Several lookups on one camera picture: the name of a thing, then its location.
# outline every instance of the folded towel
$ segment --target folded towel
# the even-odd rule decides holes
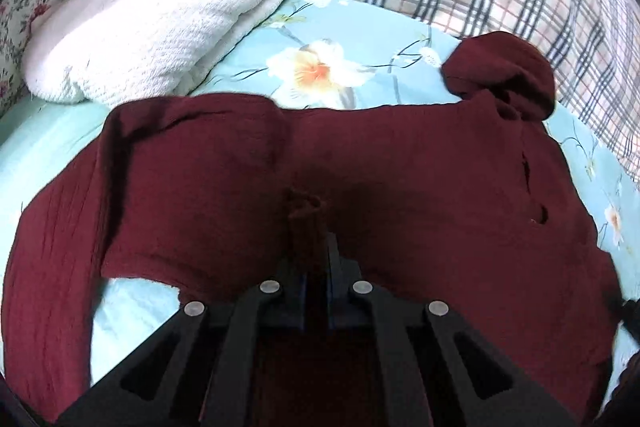
[[[63,18],[58,27],[61,8],[27,45],[24,79],[51,102],[88,98],[115,107],[186,94],[282,1],[108,0],[87,19]]]

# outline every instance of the round metal rivet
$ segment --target round metal rivet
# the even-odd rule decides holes
[[[369,281],[356,281],[353,283],[353,291],[361,295],[371,293],[373,285]]]
[[[191,301],[184,306],[184,312],[190,317],[197,317],[202,315],[204,311],[204,304],[199,301]]]
[[[262,281],[260,283],[260,291],[262,293],[276,293],[280,289],[280,283],[278,281]]]
[[[438,317],[442,317],[443,315],[449,313],[449,307],[447,306],[447,303],[444,303],[442,301],[430,302],[428,309],[431,313],[437,315]]]

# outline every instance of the floral bed sheet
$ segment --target floral bed sheet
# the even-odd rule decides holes
[[[459,41],[409,17],[353,0],[286,0],[193,93],[248,92],[290,108],[359,110],[456,103],[439,66]],[[108,110],[21,100],[0,120],[0,273],[21,210],[100,132]],[[545,123],[618,270],[640,298],[640,192],[615,156],[562,105]],[[92,380],[103,377],[178,309],[177,290],[145,280],[107,282],[94,317]],[[610,389],[638,346],[619,331]]]

